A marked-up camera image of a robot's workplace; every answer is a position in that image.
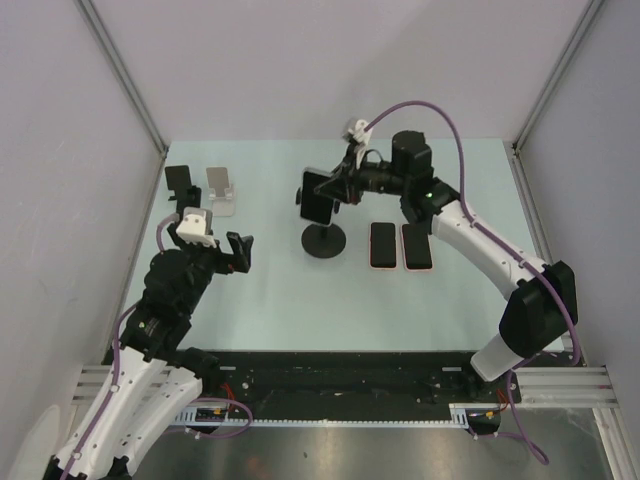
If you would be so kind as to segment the white-cased phone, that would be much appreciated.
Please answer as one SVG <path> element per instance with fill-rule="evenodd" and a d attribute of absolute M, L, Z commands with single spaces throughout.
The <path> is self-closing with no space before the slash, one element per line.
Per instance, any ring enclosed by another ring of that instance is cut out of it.
<path fill-rule="evenodd" d="M 303 170 L 302 185 L 298 195 L 302 219 L 322 226 L 331 224 L 334 203 L 329 197 L 315 192 L 319 185 L 330 178 L 331 174 L 328 172 L 313 168 Z"/>

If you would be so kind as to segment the white phone stand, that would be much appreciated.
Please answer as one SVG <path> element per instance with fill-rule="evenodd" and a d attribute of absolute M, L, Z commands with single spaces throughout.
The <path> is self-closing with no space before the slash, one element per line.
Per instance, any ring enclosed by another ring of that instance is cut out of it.
<path fill-rule="evenodd" d="M 206 169 L 211 210 L 216 217 L 231 217 L 235 213 L 235 190 L 226 167 Z"/>

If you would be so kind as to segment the black round-base phone stand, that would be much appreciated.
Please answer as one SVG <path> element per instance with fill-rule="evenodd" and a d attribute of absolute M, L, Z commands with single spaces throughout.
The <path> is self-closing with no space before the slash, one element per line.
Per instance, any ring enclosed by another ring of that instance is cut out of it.
<path fill-rule="evenodd" d="M 296 192 L 295 201 L 299 207 L 298 195 L 300 188 Z M 334 201 L 333 203 L 334 215 L 339 210 L 339 204 Z M 318 259 L 330 259 L 338 256 L 344 250 L 346 234 L 338 225 L 333 223 L 332 219 L 329 226 L 318 225 L 307 220 L 304 221 L 307 222 L 307 226 L 301 235 L 301 245 L 308 255 Z"/>

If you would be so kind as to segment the pink-cased phone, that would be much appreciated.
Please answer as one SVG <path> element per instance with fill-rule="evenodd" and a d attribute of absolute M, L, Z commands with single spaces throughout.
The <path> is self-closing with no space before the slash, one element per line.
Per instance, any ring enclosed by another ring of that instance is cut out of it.
<path fill-rule="evenodd" d="M 393 223 L 373 222 L 369 233 L 369 260 L 374 269 L 397 267 L 396 229 Z"/>
<path fill-rule="evenodd" d="M 401 226 L 404 264 L 408 271 L 428 271 L 433 268 L 429 236 L 411 224 Z"/>

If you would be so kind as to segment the black folding phone stand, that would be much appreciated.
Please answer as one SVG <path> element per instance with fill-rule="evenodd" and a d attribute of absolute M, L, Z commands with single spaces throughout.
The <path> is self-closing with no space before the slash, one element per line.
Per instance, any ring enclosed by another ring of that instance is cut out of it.
<path fill-rule="evenodd" d="M 202 190 L 191 179 L 188 165 L 166 166 L 164 168 L 167 189 L 172 192 L 170 201 L 176 202 L 176 213 L 183 214 L 187 207 L 201 206 Z"/>

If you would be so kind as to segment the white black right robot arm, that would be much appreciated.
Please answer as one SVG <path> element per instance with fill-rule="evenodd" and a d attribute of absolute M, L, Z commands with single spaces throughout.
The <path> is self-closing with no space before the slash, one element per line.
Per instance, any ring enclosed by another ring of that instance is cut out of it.
<path fill-rule="evenodd" d="M 315 193 L 342 204 L 358 204 L 364 193 L 394 195 L 407 222 L 453 247 L 478 268 L 507 304 L 497 334 L 471 358 L 461 376 L 463 393 L 484 401 L 497 378 L 541 353 L 578 321 L 575 274 L 562 261 L 549 264 L 527 254 L 490 229 L 453 188 L 434 174 L 432 151 L 422 133 L 401 131 L 389 161 L 366 159 L 371 133 L 351 129 L 347 149 Z"/>

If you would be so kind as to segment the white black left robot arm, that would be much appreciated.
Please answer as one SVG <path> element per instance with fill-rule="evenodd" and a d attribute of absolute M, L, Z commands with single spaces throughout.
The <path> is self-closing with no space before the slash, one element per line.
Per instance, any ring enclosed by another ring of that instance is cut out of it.
<path fill-rule="evenodd" d="M 211 237 L 188 243 L 170 235 L 174 248 L 152 258 L 141 298 L 118 320 L 110 372 L 77 430 L 49 461 L 45 478 L 131 477 L 135 460 L 180 410 L 219 392 L 219 360 L 178 346 L 213 276 L 250 270 L 254 239 L 230 232 L 232 250 L 225 253 Z"/>

